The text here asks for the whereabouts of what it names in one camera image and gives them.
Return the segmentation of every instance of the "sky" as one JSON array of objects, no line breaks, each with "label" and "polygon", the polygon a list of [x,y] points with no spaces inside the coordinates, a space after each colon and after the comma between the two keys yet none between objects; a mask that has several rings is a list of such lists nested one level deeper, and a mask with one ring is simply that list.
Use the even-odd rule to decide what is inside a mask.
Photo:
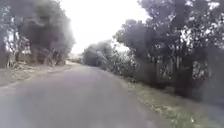
[{"label": "sky", "polygon": [[82,53],[90,44],[111,39],[127,19],[147,18],[137,0],[62,0],[62,7],[72,21],[74,54]]}]

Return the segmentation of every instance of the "vegetation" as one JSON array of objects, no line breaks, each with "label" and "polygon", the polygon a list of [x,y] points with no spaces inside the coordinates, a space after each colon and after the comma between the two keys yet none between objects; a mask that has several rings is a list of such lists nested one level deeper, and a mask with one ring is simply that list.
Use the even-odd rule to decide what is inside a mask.
[{"label": "vegetation", "polygon": [[59,1],[3,0],[0,8],[0,67],[19,61],[22,53],[30,63],[64,64],[74,39]]},{"label": "vegetation", "polygon": [[110,43],[91,45],[84,63],[176,95],[224,105],[224,3],[217,0],[141,0],[146,21],[127,20]]}]

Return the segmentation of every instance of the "asphalt road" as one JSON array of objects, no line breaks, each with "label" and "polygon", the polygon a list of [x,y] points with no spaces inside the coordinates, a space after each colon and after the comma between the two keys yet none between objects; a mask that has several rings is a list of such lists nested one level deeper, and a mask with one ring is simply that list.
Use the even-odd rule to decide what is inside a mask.
[{"label": "asphalt road", "polygon": [[120,80],[79,67],[0,89],[0,128],[168,128]]}]

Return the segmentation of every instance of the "foliage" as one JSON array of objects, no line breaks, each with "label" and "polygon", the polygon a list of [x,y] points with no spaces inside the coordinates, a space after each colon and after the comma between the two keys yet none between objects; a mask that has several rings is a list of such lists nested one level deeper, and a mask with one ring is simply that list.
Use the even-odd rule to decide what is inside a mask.
[{"label": "foliage", "polygon": [[112,48],[110,40],[90,45],[83,53],[83,63],[101,67],[115,74],[127,77],[134,76],[135,63],[127,53],[118,52]]},{"label": "foliage", "polygon": [[156,69],[151,71],[156,86],[165,80],[175,87],[176,94],[192,96],[195,89],[204,88],[211,75],[224,73],[213,65],[221,64],[221,58],[211,59],[222,54],[211,52],[223,47],[222,1],[141,0],[139,4],[148,13],[148,20],[127,20],[114,38],[130,48],[137,63],[148,65],[145,69]]},{"label": "foliage", "polygon": [[64,63],[75,40],[59,1],[3,0],[0,7],[0,40],[16,60],[26,52],[35,63]]}]

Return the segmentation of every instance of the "roadside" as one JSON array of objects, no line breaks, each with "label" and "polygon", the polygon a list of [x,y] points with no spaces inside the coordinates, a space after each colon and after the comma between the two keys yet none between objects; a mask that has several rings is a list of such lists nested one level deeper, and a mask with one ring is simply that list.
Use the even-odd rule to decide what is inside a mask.
[{"label": "roadside", "polygon": [[49,73],[56,73],[76,66],[74,63],[67,63],[64,66],[43,66],[20,64],[17,68],[0,69],[0,87],[11,83],[19,82],[33,77],[40,77]]},{"label": "roadside", "polygon": [[140,83],[124,83],[141,103],[169,119],[174,128],[223,128],[224,110],[167,94]]}]

